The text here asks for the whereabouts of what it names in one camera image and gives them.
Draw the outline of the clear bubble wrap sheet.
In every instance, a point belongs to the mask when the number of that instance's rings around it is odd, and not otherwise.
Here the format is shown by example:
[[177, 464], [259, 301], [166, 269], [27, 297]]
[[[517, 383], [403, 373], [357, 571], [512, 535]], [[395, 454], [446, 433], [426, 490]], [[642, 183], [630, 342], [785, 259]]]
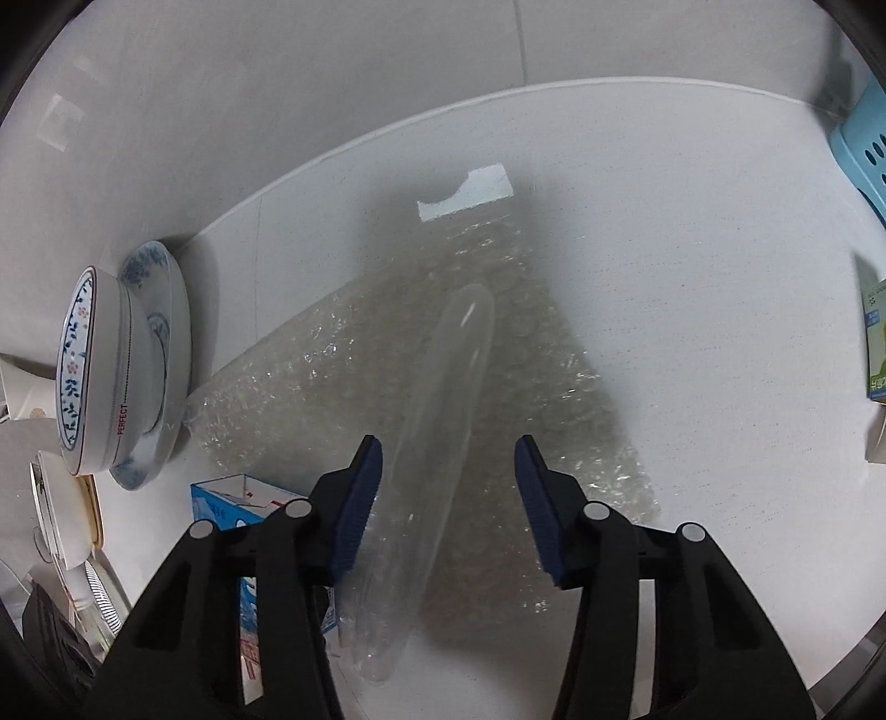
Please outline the clear bubble wrap sheet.
[[348, 645], [460, 637], [557, 609], [515, 480], [548, 463], [634, 521], [652, 483], [505, 203], [431, 220], [401, 258], [317, 301], [190, 395], [219, 468], [306, 491], [361, 438], [383, 480], [339, 596]]

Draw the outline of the clear plastic tube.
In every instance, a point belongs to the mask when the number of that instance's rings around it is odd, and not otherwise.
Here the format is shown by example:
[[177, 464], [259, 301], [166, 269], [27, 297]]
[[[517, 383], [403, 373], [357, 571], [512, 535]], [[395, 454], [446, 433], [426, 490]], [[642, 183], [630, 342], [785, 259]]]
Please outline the clear plastic tube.
[[338, 594], [342, 645], [365, 681], [394, 675], [418, 619], [466, 462], [494, 324], [485, 286], [452, 294], [384, 462], [356, 564]]

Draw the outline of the blue white milk carton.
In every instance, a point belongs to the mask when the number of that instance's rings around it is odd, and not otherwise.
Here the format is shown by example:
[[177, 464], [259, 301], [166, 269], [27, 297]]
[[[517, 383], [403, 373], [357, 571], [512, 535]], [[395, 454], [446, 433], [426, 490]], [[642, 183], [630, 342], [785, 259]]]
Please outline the blue white milk carton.
[[306, 498], [263, 522], [213, 531], [190, 544], [188, 636], [201, 695], [240, 716], [248, 709], [240, 679], [240, 582], [257, 582], [257, 635], [264, 718], [340, 718], [326, 656], [329, 589], [353, 564], [359, 536], [347, 528], [353, 474], [329, 472]]

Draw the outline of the green white small carton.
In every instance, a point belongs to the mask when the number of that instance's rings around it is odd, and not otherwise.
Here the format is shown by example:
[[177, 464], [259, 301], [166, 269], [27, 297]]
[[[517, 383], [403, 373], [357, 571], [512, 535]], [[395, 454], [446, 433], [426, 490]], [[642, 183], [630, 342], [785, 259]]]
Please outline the green white small carton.
[[867, 347], [867, 396], [878, 405], [886, 398], [884, 363], [884, 280], [861, 255], [854, 255], [862, 300], [863, 330]]

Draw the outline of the blue patterned porcelain plate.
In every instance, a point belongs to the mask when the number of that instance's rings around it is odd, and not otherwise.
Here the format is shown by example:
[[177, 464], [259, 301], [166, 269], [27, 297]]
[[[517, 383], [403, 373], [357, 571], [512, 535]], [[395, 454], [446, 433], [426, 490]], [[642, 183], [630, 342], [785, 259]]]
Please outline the blue patterned porcelain plate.
[[135, 249], [120, 282], [132, 300], [132, 319], [143, 347], [132, 350], [132, 375], [141, 388], [135, 408], [137, 434], [128, 453], [114, 460], [111, 476], [137, 491], [158, 476], [182, 426], [190, 380], [190, 309], [179, 263], [159, 240]]

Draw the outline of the blue patterned porcelain bowl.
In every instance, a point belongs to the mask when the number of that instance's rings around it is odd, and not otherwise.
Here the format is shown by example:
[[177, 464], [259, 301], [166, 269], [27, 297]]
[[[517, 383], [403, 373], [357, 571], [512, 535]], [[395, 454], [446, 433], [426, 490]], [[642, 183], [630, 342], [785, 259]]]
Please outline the blue patterned porcelain bowl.
[[128, 453], [141, 388], [131, 378], [132, 350], [143, 343], [122, 282], [87, 267], [66, 311], [55, 369], [55, 418], [70, 474], [107, 471]]

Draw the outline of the white ceramic cup with sticks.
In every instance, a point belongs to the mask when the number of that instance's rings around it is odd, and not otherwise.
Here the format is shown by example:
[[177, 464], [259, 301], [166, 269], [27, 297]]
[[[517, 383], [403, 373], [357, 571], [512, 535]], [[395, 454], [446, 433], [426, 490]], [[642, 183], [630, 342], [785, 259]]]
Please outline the white ceramic cup with sticks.
[[55, 417], [55, 381], [21, 368], [3, 356], [2, 420], [39, 420]]

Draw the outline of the blue plastic utensil holder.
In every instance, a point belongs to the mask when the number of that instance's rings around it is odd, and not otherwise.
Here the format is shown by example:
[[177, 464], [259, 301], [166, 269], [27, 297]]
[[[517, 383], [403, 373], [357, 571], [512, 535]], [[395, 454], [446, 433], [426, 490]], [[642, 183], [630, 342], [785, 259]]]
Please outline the blue plastic utensil holder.
[[880, 222], [886, 218], [885, 121], [884, 88], [873, 78], [847, 119], [829, 136], [829, 147], [838, 167], [862, 193]]

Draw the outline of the white wall socket right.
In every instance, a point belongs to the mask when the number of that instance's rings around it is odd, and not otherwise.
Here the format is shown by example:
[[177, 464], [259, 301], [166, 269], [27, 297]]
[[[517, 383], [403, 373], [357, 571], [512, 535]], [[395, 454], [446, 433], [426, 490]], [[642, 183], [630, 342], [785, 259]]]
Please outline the white wall socket right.
[[70, 138], [85, 118], [86, 113], [78, 105], [55, 93], [40, 119], [36, 138], [57, 152], [65, 153]]

